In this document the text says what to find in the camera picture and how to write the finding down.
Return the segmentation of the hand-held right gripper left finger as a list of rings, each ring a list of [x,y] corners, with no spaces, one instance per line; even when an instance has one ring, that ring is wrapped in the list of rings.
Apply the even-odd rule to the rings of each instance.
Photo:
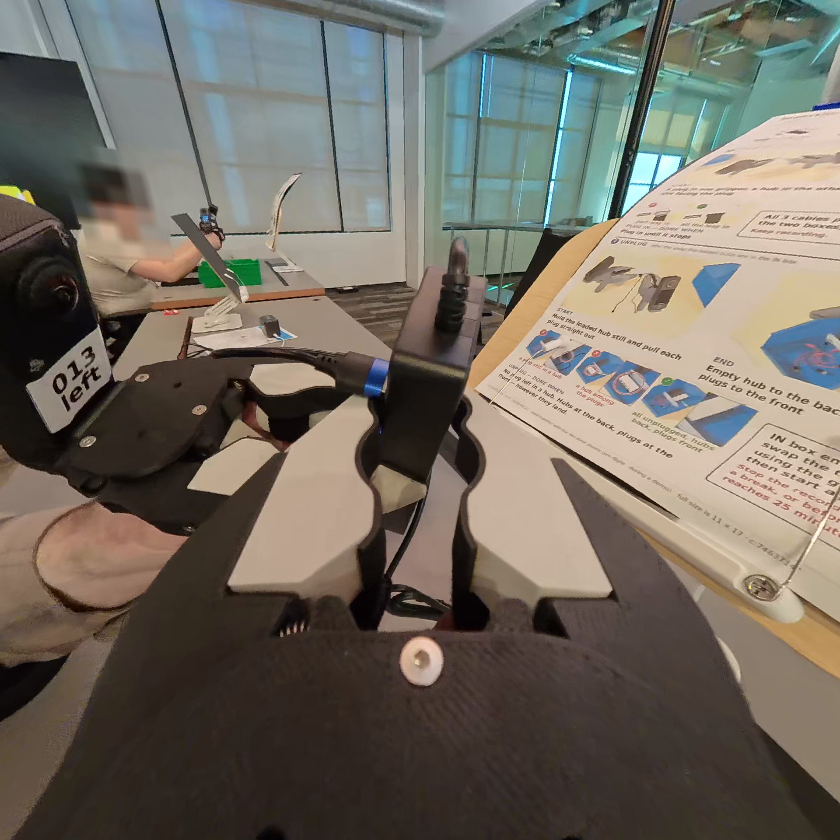
[[[383,612],[385,533],[371,483],[379,421],[352,395],[289,447],[228,578],[235,594],[336,596],[357,624]]]

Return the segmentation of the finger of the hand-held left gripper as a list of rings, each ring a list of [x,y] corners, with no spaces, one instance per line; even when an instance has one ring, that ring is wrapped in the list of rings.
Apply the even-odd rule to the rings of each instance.
[[[276,420],[332,411],[344,402],[344,392],[329,374],[302,362],[256,364],[249,389],[252,401]]]
[[[190,491],[230,497],[285,447],[257,437],[242,437],[207,458],[188,483]]]

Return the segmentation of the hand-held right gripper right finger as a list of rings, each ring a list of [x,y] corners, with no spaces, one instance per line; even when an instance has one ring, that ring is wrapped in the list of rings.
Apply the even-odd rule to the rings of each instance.
[[[452,552],[456,624],[483,624],[518,600],[604,599],[613,586],[561,477],[560,452],[478,394],[456,416],[455,464],[466,482]]]

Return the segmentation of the black usb hub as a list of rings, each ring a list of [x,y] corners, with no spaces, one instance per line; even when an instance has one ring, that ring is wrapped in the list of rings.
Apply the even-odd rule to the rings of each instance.
[[[426,483],[465,391],[487,280],[469,274],[457,237],[445,268],[425,270],[392,348],[381,399],[381,462]]]

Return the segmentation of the person's left forearm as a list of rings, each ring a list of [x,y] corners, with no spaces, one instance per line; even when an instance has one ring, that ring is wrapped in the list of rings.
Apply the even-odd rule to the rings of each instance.
[[[49,586],[37,566],[37,553],[49,531],[84,510],[63,507],[2,515],[1,665],[41,663],[69,656],[80,644],[129,610],[106,609],[73,600]]]

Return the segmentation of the person's left hand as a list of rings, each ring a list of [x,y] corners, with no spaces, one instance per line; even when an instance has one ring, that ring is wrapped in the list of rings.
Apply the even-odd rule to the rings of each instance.
[[[48,526],[35,550],[35,567],[69,609],[111,611],[142,595],[185,541],[91,502]]]

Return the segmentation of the wooden side table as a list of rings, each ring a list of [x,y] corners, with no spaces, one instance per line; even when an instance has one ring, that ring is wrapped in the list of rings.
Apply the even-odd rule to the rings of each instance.
[[[277,274],[263,262],[260,263],[261,284],[248,287],[250,301],[275,301],[290,298],[318,297],[325,289],[303,270]],[[168,285],[159,288],[153,296],[150,309],[153,311],[209,308],[224,298],[228,292],[224,287],[205,288],[197,286]]]

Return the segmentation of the instruction sheet on stand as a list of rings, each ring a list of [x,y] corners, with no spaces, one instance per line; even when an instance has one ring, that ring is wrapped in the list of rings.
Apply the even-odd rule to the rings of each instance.
[[[576,270],[616,224],[615,219],[585,229],[572,237],[533,282],[479,352],[472,365],[469,385],[482,383],[511,354],[532,330],[552,300]],[[702,539],[681,520],[671,518],[588,466],[582,458],[567,454],[552,439],[542,436],[562,458],[584,478],[665,559],[676,564],[689,578],[715,592],[741,613],[786,643],[797,654],[834,678],[839,677],[839,630],[834,620],[809,602],[795,596],[803,615],[794,623],[776,621],[770,613],[780,601],[761,602],[749,595],[741,582],[732,583],[723,574],[725,553]]]

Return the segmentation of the printed instruction sheet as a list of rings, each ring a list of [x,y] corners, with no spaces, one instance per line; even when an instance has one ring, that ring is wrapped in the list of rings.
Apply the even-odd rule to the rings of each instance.
[[[478,391],[838,620],[838,106],[775,117],[614,222]]]

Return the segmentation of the black pole stand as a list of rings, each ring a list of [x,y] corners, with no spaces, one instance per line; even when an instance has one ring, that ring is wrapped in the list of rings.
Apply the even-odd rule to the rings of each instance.
[[[644,134],[648,109],[654,95],[676,4],[676,1],[659,1],[653,22],[647,28],[644,63],[639,75],[633,100],[633,110],[617,169],[612,200],[607,215],[609,219],[619,218],[623,215],[623,207],[627,199],[638,148]]]

